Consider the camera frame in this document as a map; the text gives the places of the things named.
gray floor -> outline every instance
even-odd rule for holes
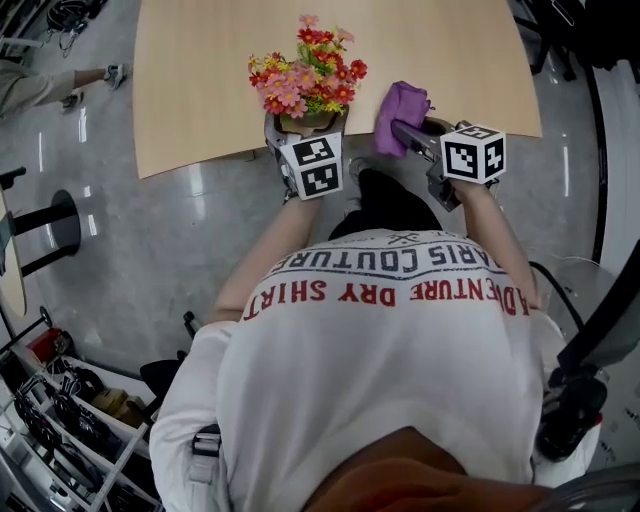
[[[55,72],[132,62],[138,8],[136,0],[111,0],[67,59],[54,39],[34,55],[32,67]],[[534,51],[535,35],[523,36]],[[557,268],[557,257],[591,254],[595,132],[582,76],[565,83],[550,58],[534,81],[544,138],[509,138],[509,172],[497,198],[531,257]],[[88,359],[135,373],[144,363],[188,349],[182,314],[191,309],[206,317],[225,277],[278,210],[283,190],[265,151],[253,161],[228,157],[140,181],[132,83],[114,93],[90,86],[85,107],[85,142],[79,139],[81,114],[62,116],[54,105],[0,122],[0,169],[28,169],[6,193],[14,212],[46,206],[64,188],[78,202],[83,222],[81,251],[26,279],[28,316],[13,321],[20,328],[45,304]],[[347,157],[370,153],[370,142],[349,138]],[[383,163],[426,197],[417,158]],[[345,193],[327,198],[316,239],[327,236],[353,192],[349,184]],[[447,215],[428,201],[445,227],[461,229],[460,212]],[[21,236],[19,249],[23,263],[50,251],[47,230]]]

person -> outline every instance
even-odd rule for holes
[[[195,336],[150,436],[168,511],[502,512],[549,496],[531,457],[543,348],[562,337],[501,208],[453,180],[465,237],[371,161],[349,172],[360,208],[307,247],[322,201],[286,202]]]
[[[75,89],[102,80],[114,91],[130,73],[130,66],[114,64],[101,69],[41,75],[15,62],[0,59],[0,117],[57,101],[62,104],[62,113],[68,114],[84,97],[82,91],[73,94]]]

hand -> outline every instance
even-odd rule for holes
[[[449,178],[449,181],[451,181],[456,197],[461,203],[475,196],[489,193],[489,189],[479,183],[471,183],[470,181],[457,180],[455,178]]]

white t-shirt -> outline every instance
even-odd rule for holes
[[[340,463],[404,427],[470,476],[531,483],[543,345],[561,344],[460,235],[318,244],[273,267],[239,323],[197,334],[152,430],[158,490],[168,510],[191,509],[191,439],[215,421],[236,511],[300,510]]]

black and white marker cube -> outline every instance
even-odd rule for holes
[[[289,177],[300,199],[313,199],[342,190],[342,134],[304,139],[280,146]]]
[[[440,137],[444,176],[486,183],[507,170],[506,136],[480,125]]]

